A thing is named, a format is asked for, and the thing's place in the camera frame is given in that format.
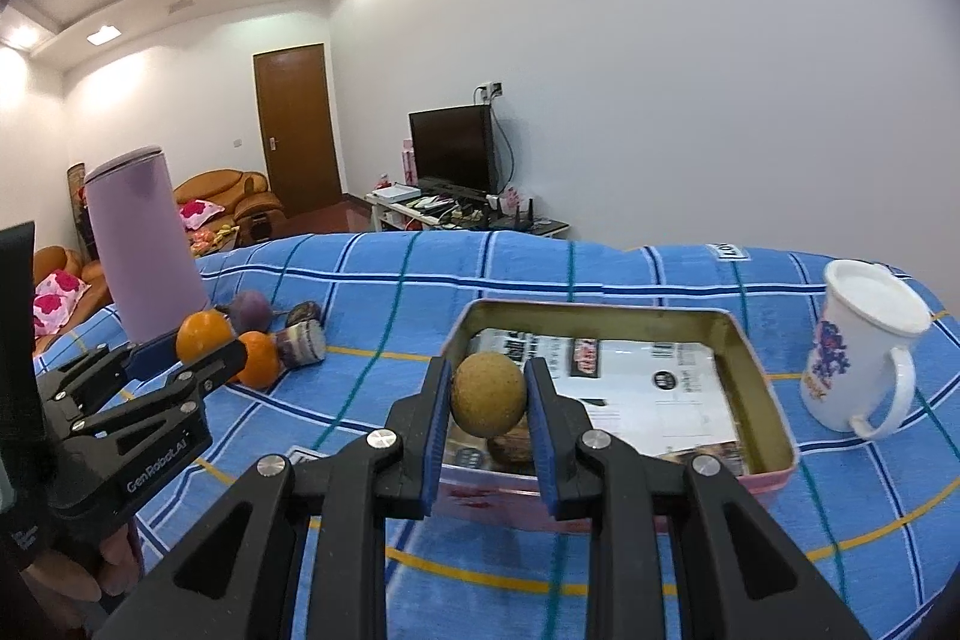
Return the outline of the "person's left hand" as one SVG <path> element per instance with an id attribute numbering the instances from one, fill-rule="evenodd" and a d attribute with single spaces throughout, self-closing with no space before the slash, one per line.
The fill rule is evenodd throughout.
<path id="1" fill-rule="evenodd" d="M 99 542 L 99 554 L 103 565 L 94 573 L 59 551 L 41 552 L 21 572 L 26 588 L 64 638 L 91 637 L 93 609 L 101 598 L 130 593 L 145 573 L 135 521 Z"/>

